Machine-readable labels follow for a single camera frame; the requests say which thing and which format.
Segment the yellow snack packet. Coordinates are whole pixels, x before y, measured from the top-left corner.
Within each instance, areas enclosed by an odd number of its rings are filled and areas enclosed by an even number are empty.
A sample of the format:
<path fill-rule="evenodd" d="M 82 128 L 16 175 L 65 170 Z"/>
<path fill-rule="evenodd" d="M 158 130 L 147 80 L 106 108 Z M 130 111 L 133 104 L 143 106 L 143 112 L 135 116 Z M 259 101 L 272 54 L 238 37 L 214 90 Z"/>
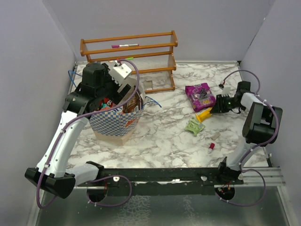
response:
<path fill-rule="evenodd" d="M 208 118 L 210 118 L 211 116 L 212 116 L 212 114 L 211 114 L 211 110 L 212 110 L 212 108 L 210 107 L 210 108 L 207 108 L 207 109 L 205 109 L 205 110 L 203 110 L 201 113 L 199 113 L 199 114 L 195 114 L 195 116 L 196 116 L 196 119 L 200 122 L 200 123 L 202 123 L 204 120 L 206 120 L 206 119 L 208 119 Z"/>

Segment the brown kettle chips bag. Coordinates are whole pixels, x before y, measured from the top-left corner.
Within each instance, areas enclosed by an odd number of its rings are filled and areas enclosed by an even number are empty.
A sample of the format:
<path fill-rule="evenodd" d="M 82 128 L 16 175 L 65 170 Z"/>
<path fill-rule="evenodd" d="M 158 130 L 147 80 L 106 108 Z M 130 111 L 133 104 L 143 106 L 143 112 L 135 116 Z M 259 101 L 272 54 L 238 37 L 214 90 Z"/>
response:
<path fill-rule="evenodd" d="M 135 95 L 123 106 L 123 113 L 137 112 L 143 108 L 142 94 L 137 91 Z"/>

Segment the orange Fox's fruit candy bag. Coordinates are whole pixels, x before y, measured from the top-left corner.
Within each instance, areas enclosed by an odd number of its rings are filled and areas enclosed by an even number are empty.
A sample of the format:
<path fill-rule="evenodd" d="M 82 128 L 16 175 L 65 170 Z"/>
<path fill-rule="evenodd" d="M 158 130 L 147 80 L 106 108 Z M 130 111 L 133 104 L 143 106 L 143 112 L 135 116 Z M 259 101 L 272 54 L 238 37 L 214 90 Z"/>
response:
<path fill-rule="evenodd" d="M 117 109 L 113 109 L 113 107 L 115 107 L 116 105 L 114 104 L 114 102 L 112 100 L 110 100 L 109 98 L 104 98 L 103 100 L 100 101 L 99 103 L 99 107 L 97 108 L 98 111 L 103 111 L 103 110 L 111 110 L 113 112 L 116 112 Z"/>

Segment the blue checkered paper bag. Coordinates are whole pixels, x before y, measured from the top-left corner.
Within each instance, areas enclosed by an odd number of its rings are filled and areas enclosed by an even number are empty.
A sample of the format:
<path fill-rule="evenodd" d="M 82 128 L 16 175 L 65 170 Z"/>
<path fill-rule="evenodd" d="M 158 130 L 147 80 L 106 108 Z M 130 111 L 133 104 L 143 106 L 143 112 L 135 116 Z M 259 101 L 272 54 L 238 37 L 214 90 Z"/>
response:
<path fill-rule="evenodd" d="M 117 111 L 113 112 L 109 109 L 98 111 L 99 103 L 104 99 L 101 97 L 103 74 L 104 66 L 102 65 L 97 65 L 95 68 L 88 65 L 84 68 L 81 83 L 65 100 L 64 110 L 76 114 L 76 120 L 70 124 L 67 131 L 71 132 L 74 127 L 89 123 L 98 140 L 123 145 L 136 128 L 148 102 L 145 100 L 143 88 L 135 79 L 127 77 L 118 91 L 120 92 L 127 84 L 131 86 L 131 89 L 121 102 L 112 108 Z M 123 106 L 137 91 L 142 94 L 143 108 L 137 112 L 123 113 Z"/>

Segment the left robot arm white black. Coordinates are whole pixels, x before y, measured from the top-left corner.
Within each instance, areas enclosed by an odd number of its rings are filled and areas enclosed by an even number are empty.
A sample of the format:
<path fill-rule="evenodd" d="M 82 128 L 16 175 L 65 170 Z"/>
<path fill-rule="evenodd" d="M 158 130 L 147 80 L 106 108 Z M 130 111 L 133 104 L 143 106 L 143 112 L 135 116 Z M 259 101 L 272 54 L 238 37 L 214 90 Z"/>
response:
<path fill-rule="evenodd" d="M 92 115 L 98 113 L 100 102 L 109 98 L 115 104 L 113 109 L 122 107 L 121 101 L 131 89 L 126 79 L 132 69 L 123 59 L 109 68 L 105 63 L 90 63 L 82 71 L 81 82 L 69 93 L 63 105 L 61 119 L 55 135 L 36 167 L 28 168 L 25 178 L 36 186 L 36 200 L 40 191 L 46 191 L 67 198 L 74 187 L 85 182 L 98 186 L 103 182 L 103 166 L 88 161 L 67 172 L 67 163 L 74 145 Z"/>

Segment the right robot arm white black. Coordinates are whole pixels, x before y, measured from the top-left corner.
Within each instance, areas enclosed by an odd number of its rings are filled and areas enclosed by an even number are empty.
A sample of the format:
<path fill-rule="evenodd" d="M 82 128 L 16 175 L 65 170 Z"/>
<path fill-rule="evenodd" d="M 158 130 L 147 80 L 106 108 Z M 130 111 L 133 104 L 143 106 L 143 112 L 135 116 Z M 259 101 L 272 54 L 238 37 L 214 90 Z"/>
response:
<path fill-rule="evenodd" d="M 242 140 L 234 152 L 219 163 L 216 179 L 221 184 L 237 180 L 242 168 L 260 148 L 275 142 L 280 127 L 282 108 L 267 104 L 259 95 L 250 91 L 251 83 L 238 83 L 233 97 L 225 94 L 216 96 L 210 113 L 227 113 L 235 108 L 247 110 L 248 115 L 242 128 Z"/>

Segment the purple snack packet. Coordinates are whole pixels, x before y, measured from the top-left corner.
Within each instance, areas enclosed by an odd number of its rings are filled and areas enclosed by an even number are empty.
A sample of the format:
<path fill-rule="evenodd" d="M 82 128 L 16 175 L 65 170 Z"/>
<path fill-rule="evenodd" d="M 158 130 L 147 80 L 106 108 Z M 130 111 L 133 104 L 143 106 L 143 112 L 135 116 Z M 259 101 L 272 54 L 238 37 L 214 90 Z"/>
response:
<path fill-rule="evenodd" d="M 196 113 L 206 108 L 213 107 L 216 102 L 216 99 L 207 83 L 186 86 L 185 94 Z"/>

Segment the small beige cork piece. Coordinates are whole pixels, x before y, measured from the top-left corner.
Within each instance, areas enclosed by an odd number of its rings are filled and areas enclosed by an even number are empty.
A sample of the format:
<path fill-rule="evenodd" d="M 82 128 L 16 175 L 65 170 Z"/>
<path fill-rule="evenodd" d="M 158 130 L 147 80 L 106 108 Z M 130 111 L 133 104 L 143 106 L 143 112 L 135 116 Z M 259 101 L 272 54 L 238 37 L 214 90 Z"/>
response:
<path fill-rule="evenodd" d="M 220 132 L 216 132 L 214 135 L 211 136 L 211 139 L 215 141 L 220 135 Z"/>

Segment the light green small sachet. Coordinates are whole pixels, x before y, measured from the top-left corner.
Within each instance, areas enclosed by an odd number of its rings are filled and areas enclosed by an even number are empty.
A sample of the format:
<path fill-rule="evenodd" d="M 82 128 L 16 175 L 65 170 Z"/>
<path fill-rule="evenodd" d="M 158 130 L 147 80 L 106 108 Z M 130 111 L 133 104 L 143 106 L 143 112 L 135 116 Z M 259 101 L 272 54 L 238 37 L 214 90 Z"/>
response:
<path fill-rule="evenodd" d="M 203 123 L 199 122 L 195 118 L 190 118 L 184 130 L 192 133 L 194 136 L 197 136 L 198 133 L 204 130 L 204 128 L 205 125 Z"/>

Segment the small red lip balm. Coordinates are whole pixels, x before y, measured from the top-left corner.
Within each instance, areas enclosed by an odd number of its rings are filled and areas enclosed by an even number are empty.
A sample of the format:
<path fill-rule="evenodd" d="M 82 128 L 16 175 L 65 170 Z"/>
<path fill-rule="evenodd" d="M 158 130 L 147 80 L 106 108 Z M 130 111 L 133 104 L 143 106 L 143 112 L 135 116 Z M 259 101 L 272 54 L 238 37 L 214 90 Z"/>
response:
<path fill-rule="evenodd" d="M 211 143 L 209 148 L 208 148 L 208 153 L 211 153 L 214 150 L 215 143 Z"/>

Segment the pink marker pen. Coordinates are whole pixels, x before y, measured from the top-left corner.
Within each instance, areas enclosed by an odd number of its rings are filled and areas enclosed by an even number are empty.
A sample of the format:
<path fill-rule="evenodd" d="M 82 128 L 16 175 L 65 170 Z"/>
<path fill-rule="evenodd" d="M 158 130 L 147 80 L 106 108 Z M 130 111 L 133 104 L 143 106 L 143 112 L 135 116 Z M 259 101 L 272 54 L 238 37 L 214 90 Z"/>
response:
<path fill-rule="evenodd" d="M 138 47 L 139 44 L 111 45 L 112 48 Z"/>

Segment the wooden two-tier shelf rack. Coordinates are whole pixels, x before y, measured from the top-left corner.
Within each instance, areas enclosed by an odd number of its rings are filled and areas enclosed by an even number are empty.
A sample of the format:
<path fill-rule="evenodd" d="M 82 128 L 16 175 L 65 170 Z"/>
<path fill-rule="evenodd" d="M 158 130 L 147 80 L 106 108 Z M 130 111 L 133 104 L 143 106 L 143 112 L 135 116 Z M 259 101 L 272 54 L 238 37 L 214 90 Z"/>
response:
<path fill-rule="evenodd" d="M 138 47 L 112 48 L 111 45 L 139 44 Z M 153 88 L 146 93 L 174 91 L 173 72 L 176 70 L 174 48 L 178 39 L 174 30 L 169 32 L 119 36 L 101 39 L 81 39 L 79 52 L 82 57 L 92 62 L 114 62 L 115 60 L 134 57 L 133 63 L 139 73 L 167 72 L 169 87 Z"/>

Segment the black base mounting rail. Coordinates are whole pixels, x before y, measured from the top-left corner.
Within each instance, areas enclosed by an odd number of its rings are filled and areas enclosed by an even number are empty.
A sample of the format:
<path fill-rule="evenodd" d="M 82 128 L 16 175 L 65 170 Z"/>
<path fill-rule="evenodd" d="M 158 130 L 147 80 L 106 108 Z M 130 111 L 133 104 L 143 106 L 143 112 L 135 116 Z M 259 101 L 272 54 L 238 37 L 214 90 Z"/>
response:
<path fill-rule="evenodd" d="M 104 168 L 98 182 L 85 182 L 80 187 L 99 192 L 107 188 L 108 195 L 214 195 L 215 186 L 241 185 L 239 172 L 218 168 Z"/>

